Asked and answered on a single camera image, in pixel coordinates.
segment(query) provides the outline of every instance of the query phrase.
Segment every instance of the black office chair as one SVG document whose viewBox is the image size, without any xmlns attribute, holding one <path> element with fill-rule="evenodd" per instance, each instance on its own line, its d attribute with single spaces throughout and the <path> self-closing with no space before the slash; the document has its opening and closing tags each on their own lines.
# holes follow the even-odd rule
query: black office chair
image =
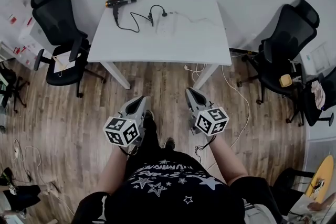
<svg viewBox="0 0 336 224">
<path fill-rule="evenodd" d="M 302 16 L 309 14 L 310 17 L 309 19 L 301 17 L 300 14 Z M 258 104 L 262 104 L 265 100 L 265 88 L 295 101 L 293 93 L 296 85 L 281 87 L 279 80 L 285 74 L 295 77 L 301 74 L 300 64 L 296 65 L 298 71 L 294 73 L 290 60 L 293 60 L 303 47 L 315 38 L 317 35 L 315 26 L 318 26 L 318 23 L 318 14 L 306 1 L 301 0 L 295 8 L 291 5 L 284 5 L 275 31 L 270 38 L 261 41 L 259 53 L 251 58 L 242 57 L 242 61 L 251 63 L 258 75 L 238 81 L 237 86 L 241 87 L 244 82 L 259 79 L 261 100 L 257 100 Z"/>
<path fill-rule="evenodd" d="M 315 94 L 311 92 L 311 84 L 313 81 L 319 80 L 322 88 L 325 92 L 325 103 L 322 110 L 318 109 L 315 104 Z M 323 75 L 319 75 L 318 79 L 314 79 L 306 84 L 306 87 L 302 87 L 299 90 L 298 106 L 291 119 L 286 119 L 287 123 L 293 122 L 296 115 L 301 112 L 301 115 L 305 114 L 307 122 L 310 126 L 315 125 L 317 121 L 328 121 L 329 126 L 332 125 L 334 120 L 334 113 L 330 117 L 320 118 L 322 111 L 336 105 L 336 68 L 334 68 L 325 78 Z"/>
<path fill-rule="evenodd" d="M 85 68 L 91 45 L 86 39 L 88 35 L 77 29 L 71 0 L 31 0 L 30 4 L 33 8 L 33 17 L 39 23 L 49 42 L 58 46 L 51 59 L 43 57 L 44 50 L 42 49 L 36 58 L 34 70 L 38 70 L 40 62 L 49 64 L 47 83 L 54 86 L 76 83 L 76 96 L 79 98 L 83 97 L 83 94 L 79 92 L 79 86 L 84 72 L 100 78 L 101 82 L 105 83 L 104 77 Z M 75 66 L 54 72 L 55 65 L 59 64 L 56 63 L 57 56 L 66 52 L 70 52 L 69 62 L 75 61 Z"/>
<path fill-rule="evenodd" d="M 16 100 L 17 99 L 26 108 L 27 105 L 22 101 L 20 97 L 20 90 L 22 90 L 25 85 L 30 85 L 30 82 L 24 81 L 22 77 L 16 78 L 15 72 L 12 69 L 6 68 L 3 62 L 0 64 L 0 76 L 1 76 L 0 94 L 3 95 L 1 106 L 3 108 L 6 108 L 9 98 L 14 96 L 14 106 L 13 106 L 14 112 L 15 113 L 18 112 L 16 110 Z"/>
</svg>

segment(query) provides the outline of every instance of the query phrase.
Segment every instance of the sneaker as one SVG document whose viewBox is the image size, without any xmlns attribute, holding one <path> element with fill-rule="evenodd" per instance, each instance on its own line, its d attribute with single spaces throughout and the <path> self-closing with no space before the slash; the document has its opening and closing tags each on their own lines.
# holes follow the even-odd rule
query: sneaker
<svg viewBox="0 0 336 224">
<path fill-rule="evenodd" d="M 56 196 L 57 198 L 59 197 L 59 189 L 56 187 L 54 182 L 49 182 L 47 183 L 48 186 L 48 193 L 49 194 L 53 194 L 54 196 Z"/>
<path fill-rule="evenodd" d="M 151 110 L 146 110 L 144 119 L 153 119 L 155 121 L 154 113 Z"/>
<path fill-rule="evenodd" d="M 164 148 L 171 148 L 172 150 L 175 149 L 175 141 L 171 137 L 169 137 L 164 144 Z"/>
</svg>

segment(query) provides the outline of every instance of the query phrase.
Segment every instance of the floor plank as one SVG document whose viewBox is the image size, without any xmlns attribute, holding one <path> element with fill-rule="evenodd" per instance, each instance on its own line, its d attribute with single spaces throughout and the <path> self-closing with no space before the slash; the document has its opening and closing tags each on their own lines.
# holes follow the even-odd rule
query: floor plank
<svg viewBox="0 0 336 224">
<path fill-rule="evenodd" d="M 107 76 L 107 83 L 101 84 L 94 77 L 85 74 L 81 90 L 82 99 L 75 97 L 75 86 L 54 87 L 46 83 L 46 68 L 29 71 L 13 61 L 11 68 L 31 82 L 22 91 L 27 102 L 24 109 L 18 104 L 18 114 L 9 106 L 7 134 L 0 135 L 0 168 L 7 166 L 15 170 L 18 179 L 24 177 L 22 163 L 14 161 L 13 141 L 18 139 L 22 148 L 32 145 L 39 148 L 42 164 L 40 173 L 44 181 L 55 180 L 61 189 L 61 198 L 75 211 L 78 203 L 97 183 L 113 147 L 106 142 L 102 126 L 106 119 L 132 97 L 151 97 L 160 144 L 168 137 L 176 141 L 176 149 L 195 155 L 195 146 L 204 145 L 205 138 L 188 131 L 188 118 L 184 90 L 193 85 L 191 72 L 184 70 L 183 63 L 116 63 L 116 66 L 130 81 L 131 90 L 121 87 L 98 63 L 88 68 Z M 233 58 L 233 65 L 224 67 L 229 83 L 253 75 L 255 72 L 240 58 Z M 201 88 L 212 100 L 223 106 L 230 117 L 222 136 L 231 145 L 238 137 L 248 117 L 246 102 L 225 82 L 218 68 Z M 245 84 L 239 91 L 250 103 L 250 121 L 234 145 L 234 152 L 253 176 L 265 177 L 270 184 L 286 167 L 300 169 L 304 158 L 304 128 L 298 122 L 286 124 L 292 112 L 292 104 L 279 95 L 267 91 L 266 102 L 257 105 L 260 95 L 259 82 Z M 27 149 L 26 169 L 30 170 L 34 182 L 41 184 L 37 174 L 38 153 Z M 200 152 L 202 164 L 209 168 L 214 164 L 212 153 L 206 148 Z M 218 167 L 209 170 L 220 177 Z M 29 208 L 28 223 L 47 223 L 57 219 L 70 223 L 71 213 L 63 203 L 53 197 L 42 196 L 42 201 Z"/>
</svg>

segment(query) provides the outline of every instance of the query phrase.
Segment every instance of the hand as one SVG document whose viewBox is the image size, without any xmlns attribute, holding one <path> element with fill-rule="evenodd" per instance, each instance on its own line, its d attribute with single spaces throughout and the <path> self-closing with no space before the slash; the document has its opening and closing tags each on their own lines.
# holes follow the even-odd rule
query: hand
<svg viewBox="0 0 336 224">
<path fill-rule="evenodd" d="M 325 208 L 319 202 L 312 202 L 308 205 L 308 209 L 310 211 L 322 211 Z"/>
</svg>

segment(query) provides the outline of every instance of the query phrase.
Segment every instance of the sleeve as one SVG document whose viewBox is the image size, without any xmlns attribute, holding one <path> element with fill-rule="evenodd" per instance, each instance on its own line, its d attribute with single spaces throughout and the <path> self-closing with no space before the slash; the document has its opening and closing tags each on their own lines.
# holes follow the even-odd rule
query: sleeve
<svg viewBox="0 0 336 224">
<path fill-rule="evenodd" d="M 230 188 L 251 204 L 265 205 L 280 224 L 283 217 L 274 200 L 267 181 L 260 177 L 242 177 L 234 181 Z"/>
<path fill-rule="evenodd" d="M 92 193 L 85 197 L 78 205 L 71 224 L 92 223 L 96 221 L 103 212 L 103 197 L 110 196 L 108 193 Z"/>
</svg>

